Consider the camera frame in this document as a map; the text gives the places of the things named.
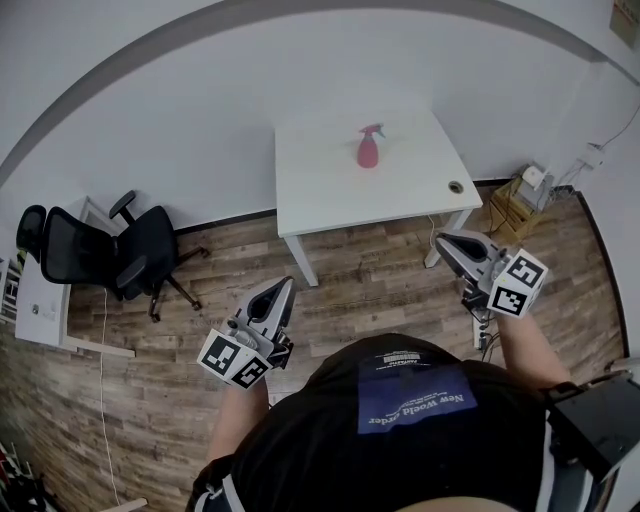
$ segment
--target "wooden box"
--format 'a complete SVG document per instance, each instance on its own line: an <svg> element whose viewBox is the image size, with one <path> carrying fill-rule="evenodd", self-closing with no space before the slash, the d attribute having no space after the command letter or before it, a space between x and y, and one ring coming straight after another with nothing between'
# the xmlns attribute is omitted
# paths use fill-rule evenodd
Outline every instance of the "wooden box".
<svg viewBox="0 0 640 512"><path fill-rule="evenodd" d="M493 193L489 203L493 229L498 229L510 243L518 243L526 238L544 218L544 214L536 212L514 197L521 180L518 177L500 187Z"/></svg>

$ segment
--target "black office chair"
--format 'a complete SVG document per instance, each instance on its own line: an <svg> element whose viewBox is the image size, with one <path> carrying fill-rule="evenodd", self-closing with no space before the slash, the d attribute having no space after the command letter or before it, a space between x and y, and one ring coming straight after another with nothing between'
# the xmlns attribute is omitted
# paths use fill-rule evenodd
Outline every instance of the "black office chair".
<svg viewBox="0 0 640 512"><path fill-rule="evenodd" d="M29 206L20 219L16 235L16 247L27 251L40 263L40 247L42 247L42 230L47 218L44 206L34 204Z"/></svg>
<svg viewBox="0 0 640 512"><path fill-rule="evenodd" d="M165 281L194 310L200 310L200 302L176 282L171 272L196 254L207 257L209 252L197 247L179 256L176 235L164 208L156 206L134 219L127 210L134 198L135 192L128 192L109 212L110 219L120 214L129 224L117 237L80 222L62 208L51 208L40 246L42 275L52 283L104 286L118 300L131 300L141 293L151 295L148 314L153 322L160 321L155 308Z"/></svg>

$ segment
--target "baseboard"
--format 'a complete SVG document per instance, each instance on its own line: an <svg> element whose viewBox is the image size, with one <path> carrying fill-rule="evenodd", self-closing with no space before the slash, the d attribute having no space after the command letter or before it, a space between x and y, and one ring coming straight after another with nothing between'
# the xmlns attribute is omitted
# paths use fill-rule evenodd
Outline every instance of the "baseboard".
<svg viewBox="0 0 640 512"><path fill-rule="evenodd" d="M214 220L212 222L205 222L204 224L195 224L193 226L187 226L186 228L176 229L176 235L186 235L189 233L196 233L205 229L219 228L221 226L228 226L237 222L246 222L248 220L264 219L265 217L273 217L276 214L276 209L264 210L261 212L247 213L246 215L238 215L236 217L229 217L227 219Z"/></svg>
<svg viewBox="0 0 640 512"><path fill-rule="evenodd" d="M571 193L574 193L576 191L573 185L557 185L553 187L553 190L566 190L567 192Z"/></svg>
<svg viewBox="0 0 640 512"><path fill-rule="evenodd" d="M501 187L511 181L511 178L494 178L491 180L474 180L476 187Z"/></svg>
<svg viewBox="0 0 640 512"><path fill-rule="evenodd" d="M620 296L620 289L618 288L618 282L616 281L616 276L613 273L613 265L611 265L611 259L609 258L609 253L607 252L607 247L604 244L604 240L602 239L602 235L600 234L600 229L598 228L598 224L596 220L593 218L593 214L591 213L591 209L589 208L589 203L585 199L582 192L577 192L576 197L578 201L580 201L580 205L584 210L585 215L587 216L587 220L589 221L589 225L591 226L591 231L593 231L596 236L596 241L598 242L598 247L600 248L600 253L602 254L602 258L604 259L605 267L607 268L607 275L609 276L609 282L611 283L611 288L613 288L613 298L616 301L616 309L618 311L618 320L620 322L620 335L622 336L622 349L624 351L624 357L629 357L629 338L627 336L627 322L624 316L624 308L622 307L622 297Z"/></svg>

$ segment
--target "white desk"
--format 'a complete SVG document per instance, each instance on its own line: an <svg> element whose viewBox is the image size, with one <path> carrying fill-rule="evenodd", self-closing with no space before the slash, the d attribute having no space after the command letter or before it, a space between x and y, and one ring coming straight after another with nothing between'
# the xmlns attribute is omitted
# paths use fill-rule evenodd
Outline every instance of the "white desk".
<svg viewBox="0 0 640 512"><path fill-rule="evenodd" d="M110 220L88 197L64 208L77 219L103 229L112 235L122 231L122 225ZM42 276L40 265L27 254L18 287L16 338L64 348L95 350L125 357L135 357L133 350L73 338L67 335L67 310L70 285L50 283Z"/></svg>
<svg viewBox="0 0 640 512"><path fill-rule="evenodd" d="M380 161L356 161L359 130L384 123ZM374 112L297 120L276 128L278 234L311 286L318 279L300 235L393 219L455 212L459 229L482 200L436 117L428 110ZM455 181L461 193L449 189ZM432 250L425 265L439 255Z"/></svg>

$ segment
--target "white cable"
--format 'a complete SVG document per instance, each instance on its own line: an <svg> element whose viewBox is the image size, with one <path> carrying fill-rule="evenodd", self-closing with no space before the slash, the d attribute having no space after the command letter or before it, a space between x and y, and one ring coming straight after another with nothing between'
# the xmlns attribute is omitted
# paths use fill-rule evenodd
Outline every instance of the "white cable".
<svg viewBox="0 0 640 512"><path fill-rule="evenodd" d="M429 245L431 247L435 247L435 244L433 243L433 232L436 230L436 225L433 222L433 219L431 218L431 215L427 215L427 217L429 217L429 220L431 221L431 233L429 234Z"/></svg>
<svg viewBox="0 0 640 512"><path fill-rule="evenodd" d="M104 323L102 324L102 344L104 345L104 335L107 330L107 289L104 289ZM116 488L116 481L113 477L113 464L111 464L111 451L109 450L109 440L107 439L107 424L104 421L104 401L102 391L102 356L103 352L100 352L100 413L102 414L102 432L104 434L104 443L107 446L107 459L109 459L109 471L111 471L111 484L113 485L113 493L116 495L116 503L120 506L120 500L118 499L118 489Z"/></svg>
<svg viewBox="0 0 640 512"><path fill-rule="evenodd" d="M587 164L582 164L578 169L578 172L574 174L569 180L569 183L567 185L570 185L573 188L573 190L571 191L567 199L571 199L574 195L576 195L576 186L578 185L578 181L580 181L580 175L582 174L583 169L585 168L586 165Z"/></svg>
<svg viewBox="0 0 640 512"><path fill-rule="evenodd" d="M620 130L618 133L616 133L613 137L611 137L604 144L600 144L600 150L601 151L609 144L609 142L613 142L614 140L616 140L618 137L620 137L620 135L622 135L627 130L627 128L629 128L629 126L631 126L631 123L633 123L633 120L636 118L636 116L638 115L639 111L640 111L640 105L638 105L638 108L636 109L636 111L631 116L631 119L629 119L629 122L624 126L624 128L622 130Z"/></svg>
<svg viewBox="0 0 640 512"><path fill-rule="evenodd" d="M565 197L564 199L569 199L571 197L573 197L574 193L575 193L575 186L573 185L576 180L580 179L580 174L582 173L582 170L585 167L585 163L583 163L580 167L576 168L573 170L573 172L571 172L571 176L566 180L566 182L564 183L564 185L562 185L563 187L573 187L573 191L569 192L569 195L567 197Z"/></svg>
<svg viewBox="0 0 640 512"><path fill-rule="evenodd" d="M573 165L571 165L571 167L569 167L569 169L567 169L565 173L562 176L560 176L560 179L558 180L558 184L552 187L551 191L549 192L549 199L544 205L543 210L546 210L547 208L551 207L556 202L558 202L560 193L562 192L560 188L563 186L569 185L573 181L573 179L576 177L576 175L580 174L585 164L576 168L576 165L578 163L579 162L574 162Z"/></svg>

